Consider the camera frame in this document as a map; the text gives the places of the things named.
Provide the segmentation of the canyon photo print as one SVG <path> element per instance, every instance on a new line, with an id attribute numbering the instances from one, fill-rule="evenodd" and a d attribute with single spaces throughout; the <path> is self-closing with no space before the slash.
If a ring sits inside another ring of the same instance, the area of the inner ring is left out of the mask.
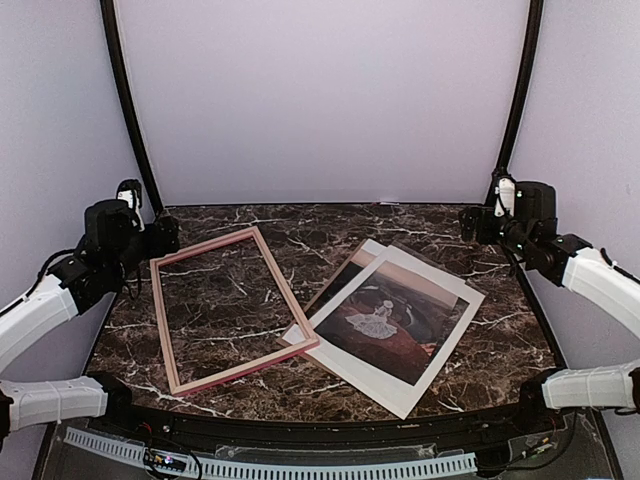
<path id="1" fill-rule="evenodd" d="M 326 343 L 411 386 L 466 302 L 430 280 L 374 273 L 315 327 Z"/>

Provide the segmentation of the pink wooden picture frame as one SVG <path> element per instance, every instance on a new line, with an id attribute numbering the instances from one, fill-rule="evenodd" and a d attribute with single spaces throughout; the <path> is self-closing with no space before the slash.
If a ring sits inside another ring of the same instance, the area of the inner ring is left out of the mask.
<path id="1" fill-rule="evenodd" d="M 259 249 L 273 280 L 275 281 L 284 301 L 286 302 L 291 314 L 294 317 L 295 324 L 298 326 L 302 334 L 302 340 L 258 359 L 245 362 L 219 373 L 183 384 L 179 379 L 178 368 L 171 342 L 170 330 L 165 309 L 164 294 L 161 285 L 160 268 L 248 239 L 253 240 L 257 248 Z M 269 250 L 269 247 L 261 231 L 257 227 L 249 227 L 243 230 L 229 233 L 193 246 L 183 248 L 162 258 L 152 259 L 149 262 L 149 269 L 160 345 L 166 368 L 169 390 L 174 396 L 186 396 L 194 394 L 212 386 L 244 377 L 258 370 L 267 368 L 271 365 L 292 358 L 319 345 L 319 337 L 316 335 L 310 321 L 305 315 L 305 312 L 301 308 L 295 295 L 293 294 L 291 288 L 285 280 L 273 254 Z"/>

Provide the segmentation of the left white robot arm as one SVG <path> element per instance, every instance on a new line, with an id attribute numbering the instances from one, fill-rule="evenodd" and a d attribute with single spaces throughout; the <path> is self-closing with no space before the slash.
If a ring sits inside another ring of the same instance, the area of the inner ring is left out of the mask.
<path id="1" fill-rule="evenodd" d="M 52 254 L 32 287 L 1 312 L 1 365 L 9 366 L 47 333 L 125 288 L 142 262 L 179 248 L 179 224 L 162 216 L 146 224 L 132 200 L 100 201 L 85 211 L 76 247 Z M 108 373 L 74 379 L 1 383 L 1 435 L 73 418 L 102 417 L 120 436 L 141 427 L 131 392 Z"/>

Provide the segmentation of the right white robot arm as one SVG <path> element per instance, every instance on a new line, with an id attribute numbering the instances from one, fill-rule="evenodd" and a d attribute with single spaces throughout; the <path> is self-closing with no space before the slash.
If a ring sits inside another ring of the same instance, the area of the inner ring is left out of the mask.
<path id="1" fill-rule="evenodd" d="M 500 178 L 488 206 L 459 213 L 461 237 L 499 245 L 527 270 L 591 301 L 630 333 L 639 333 L 639 279 L 606 252 L 575 234 L 557 232 L 556 191 L 541 182 Z M 521 434 L 534 432 L 549 410 L 612 408 L 639 411 L 639 363 L 544 372 L 521 388 L 522 403 L 510 413 Z"/>

